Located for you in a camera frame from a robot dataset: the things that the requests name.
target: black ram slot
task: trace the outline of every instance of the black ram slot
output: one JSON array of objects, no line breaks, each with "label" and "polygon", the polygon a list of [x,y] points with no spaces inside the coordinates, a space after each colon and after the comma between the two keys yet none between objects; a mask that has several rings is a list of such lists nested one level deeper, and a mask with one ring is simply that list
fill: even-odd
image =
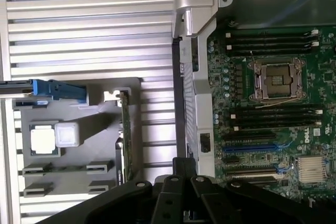
[{"label": "black ram slot", "polygon": [[299,42],[299,41],[312,41],[318,40],[318,34],[312,34],[311,31],[306,33],[293,33],[293,34],[254,34],[254,35],[237,35],[230,34],[230,38],[226,38],[225,40],[228,43],[235,42],[248,42],[248,41],[271,41],[271,42]]},{"label": "black ram slot", "polygon": [[311,48],[311,43],[272,43],[272,44],[236,44],[230,45],[230,51],[241,51],[241,50],[282,50],[282,49],[307,49]]},{"label": "black ram slot", "polygon": [[[316,113],[292,113],[292,114],[266,114],[266,115],[258,115],[257,120],[295,120],[297,118],[320,118],[321,115]],[[253,115],[236,115],[234,121],[254,121],[256,116]]]},{"label": "black ram slot", "polygon": [[264,124],[244,124],[235,125],[238,130],[265,130],[265,129],[279,129],[279,128],[290,128],[290,127],[308,127],[317,126],[317,121],[293,121],[293,122],[269,122]]},{"label": "black ram slot", "polygon": [[248,124],[248,123],[267,123],[267,122],[295,122],[300,120],[320,121],[321,115],[317,114],[295,114],[295,115],[264,115],[257,118],[236,118],[232,120],[233,124]]},{"label": "black ram slot", "polygon": [[263,50],[238,50],[233,51],[230,50],[230,57],[248,57],[248,56],[276,56],[276,55],[306,55],[311,54],[313,49],[318,47],[309,47],[304,49],[291,49],[291,48],[284,48],[284,49],[263,49]]},{"label": "black ram slot", "polygon": [[278,181],[272,177],[257,177],[257,178],[243,178],[244,181],[249,182],[250,184],[256,185],[256,186],[270,186],[270,185],[276,185],[278,184]]},{"label": "black ram slot", "polygon": [[323,106],[320,104],[295,104],[290,106],[270,106],[264,108],[256,107],[237,107],[230,111],[231,114],[241,115],[263,115],[265,113],[269,114],[291,114],[291,113],[305,113],[312,112],[315,113],[316,110],[323,110]]},{"label": "black ram slot", "polygon": [[239,133],[232,132],[223,136],[224,141],[267,141],[274,140],[276,134],[272,131],[251,132],[251,133]]},{"label": "black ram slot", "polygon": [[261,174],[276,174],[277,169],[271,166],[268,167],[244,167],[235,170],[226,170],[228,176],[244,176],[244,175],[261,175]]}]

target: heatsink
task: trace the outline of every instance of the heatsink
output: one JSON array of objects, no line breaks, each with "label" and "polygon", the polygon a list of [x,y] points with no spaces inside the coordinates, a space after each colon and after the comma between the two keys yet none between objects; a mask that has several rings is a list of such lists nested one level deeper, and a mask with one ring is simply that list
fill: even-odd
[{"label": "heatsink", "polygon": [[299,157],[298,170],[301,183],[320,183],[327,178],[326,163],[323,156]]}]

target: gray bracket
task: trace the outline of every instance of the gray bracket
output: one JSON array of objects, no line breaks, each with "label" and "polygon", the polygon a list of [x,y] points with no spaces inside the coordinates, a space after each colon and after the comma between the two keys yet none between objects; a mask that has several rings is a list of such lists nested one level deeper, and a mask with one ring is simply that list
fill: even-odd
[{"label": "gray bracket", "polygon": [[173,37],[197,36],[217,11],[218,0],[174,0]]},{"label": "gray bracket", "polygon": [[107,173],[113,166],[113,162],[108,161],[93,161],[86,166],[87,174],[103,174]]},{"label": "gray bracket", "polygon": [[23,190],[23,197],[43,197],[50,193],[53,189],[52,183],[31,184]]},{"label": "gray bracket", "polygon": [[88,194],[100,194],[115,187],[114,180],[94,180],[88,186]]},{"label": "gray bracket", "polygon": [[50,169],[52,169],[52,163],[47,164],[30,164],[23,168],[22,175],[24,177],[42,177],[44,176]]}]

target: blue pcie slot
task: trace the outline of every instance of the blue pcie slot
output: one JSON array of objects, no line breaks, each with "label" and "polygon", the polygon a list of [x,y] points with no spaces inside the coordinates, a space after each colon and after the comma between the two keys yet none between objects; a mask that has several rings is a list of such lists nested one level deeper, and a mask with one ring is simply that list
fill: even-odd
[{"label": "blue pcie slot", "polygon": [[223,152],[225,153],[269,152],[269,151],[274,152],[277,150],[279,150],[279,147],[276,144],[223,147]]},{"label": "blue pcie slot", "polygon": [[68,84],[62,81],[3,81],[0,82],[0,98],[52,98],[74,99],[80,103],[86,102],[87,91],[85,86]]}]

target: ribbed metal panel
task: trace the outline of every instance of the ribbed metal panel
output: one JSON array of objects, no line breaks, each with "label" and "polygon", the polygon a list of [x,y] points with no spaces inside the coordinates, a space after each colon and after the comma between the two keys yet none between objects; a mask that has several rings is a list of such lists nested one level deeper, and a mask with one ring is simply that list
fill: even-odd
[{"label": "ribbed metal panel", "polygon": [[[171,59],[173,0],[6,0],[4,78],[80,80],[142,78],[144,174],[172,172],[176,156]],[[13,219],[35,223],[91,195],[25,199],[19,112],[7,106]]]}]

